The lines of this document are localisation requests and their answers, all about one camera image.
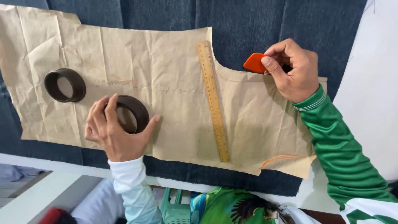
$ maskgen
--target fingernail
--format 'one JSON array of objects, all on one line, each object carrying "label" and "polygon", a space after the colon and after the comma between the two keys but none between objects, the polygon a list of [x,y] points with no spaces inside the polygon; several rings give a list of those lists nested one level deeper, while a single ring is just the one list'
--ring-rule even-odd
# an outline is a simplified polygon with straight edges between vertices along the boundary
[{"label": "fingernail", "polygon": [[264,66],[268,66],[271,64],[271,60],[269,59],[269,57],[263,57],[261,59],[261,63],[263,63]]}]

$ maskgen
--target plastic chair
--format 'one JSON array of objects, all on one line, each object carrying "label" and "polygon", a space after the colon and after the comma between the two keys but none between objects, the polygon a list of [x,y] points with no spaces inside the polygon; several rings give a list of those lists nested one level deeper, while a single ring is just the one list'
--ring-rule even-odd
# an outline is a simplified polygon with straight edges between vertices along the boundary
[{"label": "plastic chair", "polygon": [[182,190],[177,190],[176,200],[174,204],[170,203],[170,188],[167,187],[160,208],[162,218],[165,224],[190,224],[191,205],[181,204]]}]

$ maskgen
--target colorful printed shirt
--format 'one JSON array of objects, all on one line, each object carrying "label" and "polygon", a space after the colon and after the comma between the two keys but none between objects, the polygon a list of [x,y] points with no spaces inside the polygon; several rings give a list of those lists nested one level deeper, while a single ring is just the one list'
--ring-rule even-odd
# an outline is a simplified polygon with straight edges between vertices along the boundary
[{"label": "colorful printed shirt", "polygon": [[[342,115],[320,85],[307,100],[293,104],[312,134],[312,144],[329,180],[328,194],[347,224],[398,224],[398,199],[362,154]],[[122,195],[129,224],[162,223],[162,214],[145,183],[142,158],[113,163],[114,189]],[[191,223],[318,224],[298,208],[279,206],[244,190],[217,189],[191,200]]]}]

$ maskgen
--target green sleeve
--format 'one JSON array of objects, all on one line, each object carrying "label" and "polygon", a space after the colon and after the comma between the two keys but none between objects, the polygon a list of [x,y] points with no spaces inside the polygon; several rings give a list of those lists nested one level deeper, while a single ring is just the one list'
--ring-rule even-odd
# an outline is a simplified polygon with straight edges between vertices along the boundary
[{"label": "green sleeve", "polygon": [[293,106],[312,134],[315,153],[329,180],[328,194],[341,210],[353,198],[398,202],[321,85],[310,98]]}]

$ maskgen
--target cuff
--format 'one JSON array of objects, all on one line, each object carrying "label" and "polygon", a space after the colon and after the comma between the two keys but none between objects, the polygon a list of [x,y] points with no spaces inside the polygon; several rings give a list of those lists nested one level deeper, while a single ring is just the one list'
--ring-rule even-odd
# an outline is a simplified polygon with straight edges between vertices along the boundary
[{"label": "cuff", "polygon": [[325,101],[325,99],[326,99],[326,93],[323,90],[322,85],[319,84],[318,90],[312,96],[310,96],[310,98],[300,103],[296,104],[292,103],[292,105],[298,111],[307,111],[318,107]]},{"label": "cuff", "polygon": [[142,159],[143,156],[138,159],[118,163],[108,160],[115,181],[118,181],[119,184],[125,187],[134,187],[141,184],[146,176],[145,165]]}]

